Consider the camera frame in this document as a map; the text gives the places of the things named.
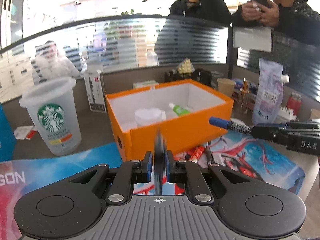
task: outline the barcode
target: barcode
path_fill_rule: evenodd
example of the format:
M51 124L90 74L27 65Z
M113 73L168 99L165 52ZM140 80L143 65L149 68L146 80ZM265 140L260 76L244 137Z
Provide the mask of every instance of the barcode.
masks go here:
M263 99L265 101L268 101L269 103L271 104L275 104L276 103L276 100L277 100L277 96L273 93L270 93L268 91L265 91L264 92L264 95L263 95Z

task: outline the orange box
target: orange box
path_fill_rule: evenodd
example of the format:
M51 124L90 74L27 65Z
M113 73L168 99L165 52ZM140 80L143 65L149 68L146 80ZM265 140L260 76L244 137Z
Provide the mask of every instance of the orange box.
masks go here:
M191 79L169 82L106 95L112 131L123 161L142 160L153 152L158 130L167 142L167 149L179 154L227 131L209 124L211 116L230 119L233 100L218 91ZM169 103L188 107L193 112L177 116ZM167 120L137 127L134 112L156 107L166 111Z

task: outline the green logo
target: green logo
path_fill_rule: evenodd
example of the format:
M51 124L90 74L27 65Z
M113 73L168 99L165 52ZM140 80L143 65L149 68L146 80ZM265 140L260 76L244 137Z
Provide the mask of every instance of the green logo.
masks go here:
M38 120L48 132L57 132L63 127L64 111L57 104L47 104L39 109Z

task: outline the crosshair symbol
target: crosshair symbol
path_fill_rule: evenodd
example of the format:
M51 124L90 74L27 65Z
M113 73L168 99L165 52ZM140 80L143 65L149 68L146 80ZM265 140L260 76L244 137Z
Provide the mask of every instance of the crosshair symbol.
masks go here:
M156 201L157 203L162 203L163 201L165 201L164 199L162 199L162 198L157 198L156 200L154 200L154 201Z

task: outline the screw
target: screw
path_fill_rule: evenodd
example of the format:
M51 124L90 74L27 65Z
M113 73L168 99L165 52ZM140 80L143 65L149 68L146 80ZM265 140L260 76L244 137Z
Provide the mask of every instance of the screw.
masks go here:
M199 202L208 202L211 200L211 197L207 194L200 194L196 196L196 200Z
M112 202L120 202L120 201L123 201L124 197L120 194L113 194L113 195L110 195L108 199Z

